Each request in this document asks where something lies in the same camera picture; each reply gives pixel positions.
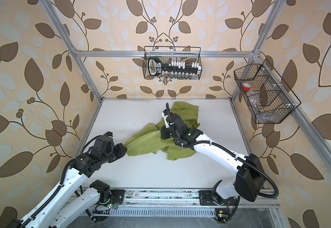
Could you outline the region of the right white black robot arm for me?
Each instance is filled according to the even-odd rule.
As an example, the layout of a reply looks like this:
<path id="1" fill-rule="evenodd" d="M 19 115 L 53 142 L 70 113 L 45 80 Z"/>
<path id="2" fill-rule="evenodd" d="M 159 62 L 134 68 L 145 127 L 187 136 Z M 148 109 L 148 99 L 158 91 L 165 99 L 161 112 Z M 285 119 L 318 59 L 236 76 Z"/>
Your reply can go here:
<path id="1" fill-rule="evenodd" d="M 212 200 L 216 204 L 241 197 L 254 202 L 258 196 L 274 199 L 279 196 L 275 182 L 264 172 L 257 156 L 236 153 L 218 144 L 197 128 L 189 128 L 182 118 L 169 110 L 162 112 L 165 122 L 161 127 L 161 138 L 172 138 L 175 145 L 204 154 L 226 168 L 234 178 L 218 181 L 212 189 Z"/>

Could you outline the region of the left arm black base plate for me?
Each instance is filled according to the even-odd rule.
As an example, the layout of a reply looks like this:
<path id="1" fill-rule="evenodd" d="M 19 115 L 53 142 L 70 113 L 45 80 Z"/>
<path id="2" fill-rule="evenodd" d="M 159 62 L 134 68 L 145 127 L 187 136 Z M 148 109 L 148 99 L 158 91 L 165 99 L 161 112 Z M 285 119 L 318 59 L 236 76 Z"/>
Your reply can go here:
<path id="1" fill-rule="evenodd" d="M 100 194 L 100 198 L 97 204 L 110 206 L 114 204 L 122 203 L 125 197 L 125 190 L 105 190 Z"/>

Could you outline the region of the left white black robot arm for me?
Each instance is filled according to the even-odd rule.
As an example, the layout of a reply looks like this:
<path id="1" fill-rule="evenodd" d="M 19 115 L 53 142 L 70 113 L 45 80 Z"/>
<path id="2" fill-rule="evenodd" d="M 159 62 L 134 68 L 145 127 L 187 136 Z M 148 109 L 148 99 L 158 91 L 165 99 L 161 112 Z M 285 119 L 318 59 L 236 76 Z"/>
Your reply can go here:
<path id="1" fill-rule="evenodd" d="M 66 228 L 83 213 L 92 220 L 89 211 L 93 205 L 111 208 L 123 201 L 124 191 L 112 193 L 110 186 L 96 180 L 83 192 L 79 190 L 91 175 L 103 164 L 123 158 L 127 152 L 122 143 L 114 144 L 112 133 L 98 135 L 91 139 L 94 144 L 85 147 L 87 152 L 78 155 L 65 165 L 60 181 L 49 194 L 22 219 L 13 218 L 8 228 Z"/>

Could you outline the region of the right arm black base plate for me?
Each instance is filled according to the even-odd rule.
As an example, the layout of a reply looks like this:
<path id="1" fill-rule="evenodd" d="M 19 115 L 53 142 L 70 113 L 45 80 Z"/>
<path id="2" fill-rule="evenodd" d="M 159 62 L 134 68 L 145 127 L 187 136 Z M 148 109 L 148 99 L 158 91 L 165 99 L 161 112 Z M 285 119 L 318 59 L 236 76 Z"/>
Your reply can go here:
<path id="1" fill-rule="evenodd" d="M 235 206 L 238 199 L 237 197 L 224 199 L 216 191 L 212 190 L 200 190 L 198 194 L 201 206 Z"/>

